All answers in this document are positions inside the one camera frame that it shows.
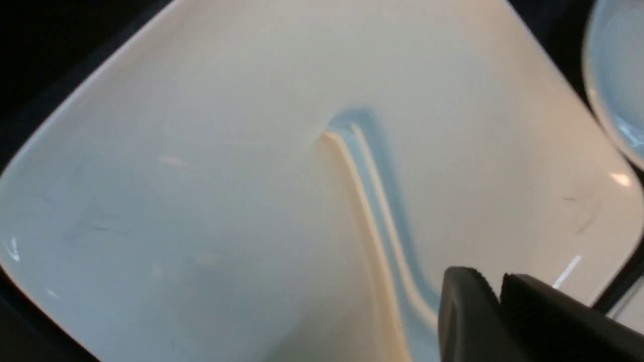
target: glossy surface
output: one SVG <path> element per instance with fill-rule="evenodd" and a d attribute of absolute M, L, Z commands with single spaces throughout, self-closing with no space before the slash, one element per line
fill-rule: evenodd
<path fill-rule="evenodd" d="M 644 1 L 599 0 L 585 36 L 589 100 L 611 139 L 644 169 Z"/>
<path fill-rule="evenodd" d="M 450 265 L 591 303 L 638 241 L 637 179 L 505 1 L 176 0 L 8 166 L 0 262 L 104 361 L 436 360 L 322 137 L 356 109 L 432 308 Z"/>
<path fill-rule="evenodd" d="M 644 334 L 644 278 L 640 278 L 609 312 L 608 316 Z"/>

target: dark background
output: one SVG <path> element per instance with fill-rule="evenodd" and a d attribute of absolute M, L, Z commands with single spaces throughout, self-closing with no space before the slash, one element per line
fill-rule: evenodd
<path fill-rule="evenodd" d="M 18 0 L 1 5 L 0 170 L 93 70 L 169 2 Z M 580 64 L 583 32 L 593 0 L 509 2 L 587 102 Z M 640 247 L 595 309 L 607 312 L 641 275 L 643 254 Z M 0 271 L 0 361 L 88 359 L 92 356 L 35 308 Z"/>

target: black surface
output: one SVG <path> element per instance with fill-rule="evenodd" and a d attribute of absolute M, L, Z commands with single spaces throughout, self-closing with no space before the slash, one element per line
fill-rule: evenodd
<path fill-rule="evenodd" d="M 644 336 L 536 278 L 506 274 L 499 299 L 475 269 L 446 270 L 442 362 L 644 362 Z"/>
<path fill-rule="evenodd" d="M 169 2 L 50 0 L 3 5 L 0 169 L 93 70 Z M 580 54 L 592 1 L 510 0 L 510 3 L 585 100 Z M 598 300 L 595 305 L 598 310 L 608 311 L 639 278 L 644 270 L 643 260 L 644 247 L 640 247 Z M 74 352 L 75 347 L 69 343 L 75 343 L 69 337 L 19 296 L 11 282 L 0 275 L 0 361 L 42 360 L 42 356 L 50 356 L 48 360 L 53 360 L 51 356 L 65 360 L 83 358 L 78 350 Z"/>

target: black object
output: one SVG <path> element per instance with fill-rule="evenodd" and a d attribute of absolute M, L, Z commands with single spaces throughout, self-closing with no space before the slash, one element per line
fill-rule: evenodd
<path fill-rule="evenodd" d="M 500 303 L 475 269 L 445 272 L 442 362 L 644 362 L 644 336 L 525 274 L 505 275 Z"/>

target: ceramic dish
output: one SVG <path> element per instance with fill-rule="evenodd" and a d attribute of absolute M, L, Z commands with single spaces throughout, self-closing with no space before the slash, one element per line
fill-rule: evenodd
<path fill-rule="evenodd" d="M 612 141 L 644 169 L 644 1 L 596 2 L 583 50 L 591 106 Z"/>
<path fill-rule="evenodd" d="M 0 178 L 0 263 L 103 361 L 436 361 L 444 269 L 592 303 L 637 179 L 502 0 L 176 0 Z"/>

